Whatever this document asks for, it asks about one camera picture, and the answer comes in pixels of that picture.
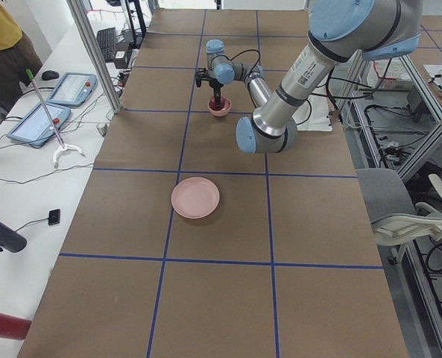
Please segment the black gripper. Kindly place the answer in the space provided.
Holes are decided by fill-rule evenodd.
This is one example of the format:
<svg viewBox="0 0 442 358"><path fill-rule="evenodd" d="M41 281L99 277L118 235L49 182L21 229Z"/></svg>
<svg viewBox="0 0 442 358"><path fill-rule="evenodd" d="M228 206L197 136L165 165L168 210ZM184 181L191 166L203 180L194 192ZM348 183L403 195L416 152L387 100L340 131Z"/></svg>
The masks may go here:
<svg viewBox="0 0 442 358"><path fill-rule="evenodd" d="M212 88L214 93L214 102L217 106L219 106L221 104L221 88L223 87L223 84L220 84L217 80L211 80L210 87Z"/></svg>

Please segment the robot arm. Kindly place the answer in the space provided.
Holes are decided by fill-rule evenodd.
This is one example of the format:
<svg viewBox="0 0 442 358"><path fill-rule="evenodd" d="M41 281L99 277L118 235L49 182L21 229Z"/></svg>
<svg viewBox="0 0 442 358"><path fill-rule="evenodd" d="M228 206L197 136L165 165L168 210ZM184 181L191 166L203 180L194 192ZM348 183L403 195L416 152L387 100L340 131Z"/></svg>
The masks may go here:
<svg viewBox="0 0 442 358"><path fill-rule="evenodd" d="M256 106L236 125L236 142L244 153L280 153L297 141L293 115L339 63L357 51L366 61L412 53L419 45L421 1L316 1L309 17L308 42L280 84L270 90L256 64L231 60L221 40L206 44L206 67L197 69L198 86L207 81L215 106L221 88L245 83Z"/></svg>

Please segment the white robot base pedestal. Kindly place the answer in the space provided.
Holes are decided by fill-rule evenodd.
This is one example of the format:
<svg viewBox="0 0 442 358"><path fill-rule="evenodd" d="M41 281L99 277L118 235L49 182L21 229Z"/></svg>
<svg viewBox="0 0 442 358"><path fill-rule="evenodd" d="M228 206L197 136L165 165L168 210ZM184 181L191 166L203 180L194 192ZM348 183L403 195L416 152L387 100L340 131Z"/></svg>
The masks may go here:
<svg viewBox="0 0 442 358"><path fill-rule="evenodd" d="M310 96L293 114L298 131L332 131L327 98Z"/></svg>

